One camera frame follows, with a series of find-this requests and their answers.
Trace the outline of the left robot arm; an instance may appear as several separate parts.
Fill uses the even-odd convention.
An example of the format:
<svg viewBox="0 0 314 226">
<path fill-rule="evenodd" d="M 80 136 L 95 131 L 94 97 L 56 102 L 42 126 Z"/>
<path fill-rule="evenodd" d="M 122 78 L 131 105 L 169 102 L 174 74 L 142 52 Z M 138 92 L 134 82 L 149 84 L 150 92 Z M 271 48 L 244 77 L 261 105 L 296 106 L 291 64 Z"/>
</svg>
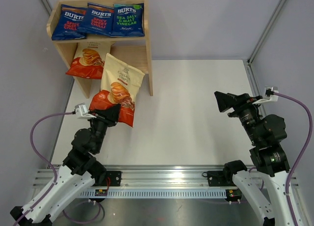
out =
<svg viewBox="0 0 314 226">
<path fill-rule="evenodd" d="M 88 110 L 84 103 L 75 106 L 71 115 L 86 119 L 89 128 L 79 129 L 71 142 L 72 149 L 59 169 L 48 162 L 53 178 L 29 203 L 15 206 L 10 214 L 16 226 L 50 226 L 57 216 L 90 187 L 118 187 L 120 171 L 108 171 L 95 155 L 101 150 L 106 131 L 118 123 L 121 105 L 106 110 Z"/>
</svg>

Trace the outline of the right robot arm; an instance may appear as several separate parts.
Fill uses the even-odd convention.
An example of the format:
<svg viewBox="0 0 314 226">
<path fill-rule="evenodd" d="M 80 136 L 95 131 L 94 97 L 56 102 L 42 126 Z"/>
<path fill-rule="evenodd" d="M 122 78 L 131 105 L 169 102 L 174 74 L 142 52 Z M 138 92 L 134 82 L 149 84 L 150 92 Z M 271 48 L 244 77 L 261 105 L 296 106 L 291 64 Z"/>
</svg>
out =
<svg viewBox="0 0 314 226">
<path fill-rule="evenodd" d="M 238 118 L 252 143 L 251 160 L 263 180 L 269 197 L 266 198 L 251 179 L 241 160 L 228 162 L 223 168 L 223 180 L 235 185 L 245 196 L 255 212 L 261 226 L 302 226 L 302 212 L 293 194 L 291 179 L 303 156 L 313 133 L 313 118 L 302 102 L 283 95 L 275 87 L 267 87 L 264 96 L 251 97 L 244 93 L 235 95 L 216 91 L 214 93 L 221 113 L 229 109 L 228 117 Z M 275 114 L 261 117 L 259 106 L 276 102 L 279 97 L 289 99 L 302 106 L 309 119 L 309 132 L 295 163 L 291 167 L 281 146 L 287 137 L 285 120 Z"/>
</svg>

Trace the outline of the Burts sea salt vinegar bag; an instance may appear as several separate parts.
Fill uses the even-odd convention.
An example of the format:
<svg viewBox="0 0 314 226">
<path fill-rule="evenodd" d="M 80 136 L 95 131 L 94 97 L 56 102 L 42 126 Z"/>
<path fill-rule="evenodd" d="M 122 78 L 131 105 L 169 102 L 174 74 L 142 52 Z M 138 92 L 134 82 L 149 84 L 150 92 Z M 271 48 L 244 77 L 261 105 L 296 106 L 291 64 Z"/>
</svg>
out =
<svg viewBox="0 0 314 226">
<path fill-rule="evenodd" d="M 114 5 L 112 37 L 142 37 L 144 3 Z"/>
</svg>

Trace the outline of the blue Burts chilli bag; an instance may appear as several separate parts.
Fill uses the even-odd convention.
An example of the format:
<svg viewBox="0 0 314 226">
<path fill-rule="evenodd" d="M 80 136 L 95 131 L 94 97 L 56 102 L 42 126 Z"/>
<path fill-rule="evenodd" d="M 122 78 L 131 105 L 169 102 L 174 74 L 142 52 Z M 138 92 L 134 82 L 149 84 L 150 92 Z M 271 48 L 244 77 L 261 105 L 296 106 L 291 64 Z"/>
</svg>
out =
<svg viewBox="0 0 314 226">
<path fill-rule="evenodd" d="M 74 7 L 62 4 L 61 14 L 52 34 L 52 40 L 73 40 L 85 39 L 86 33 L 79 32 L 78 28 L 82 23 L 87 8 Z"/>
</svg>

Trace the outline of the cassava chips bag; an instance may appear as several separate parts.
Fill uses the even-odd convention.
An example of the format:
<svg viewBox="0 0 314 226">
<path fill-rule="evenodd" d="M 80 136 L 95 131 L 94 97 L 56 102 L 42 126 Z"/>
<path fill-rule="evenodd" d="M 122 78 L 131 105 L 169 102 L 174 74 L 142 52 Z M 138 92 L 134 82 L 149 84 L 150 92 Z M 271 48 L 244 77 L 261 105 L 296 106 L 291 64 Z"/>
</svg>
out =
<svg viewBox="0 0 314 226">
<path fill-rule="evenodd" d="M 106 110 L 121 105 L 119 122 L 133 126 L 135 101 L 145 74 L 127 63 L 106 54 L 100 92 L 94 95 L 89 109 Z"/>
<path fill-rule="evenodd" d="M 105 57 L 110 53 L 111 42 L 78 43 L 74 59 L 66 75 L 85 79 L 102 78 Z"/>
</svg>

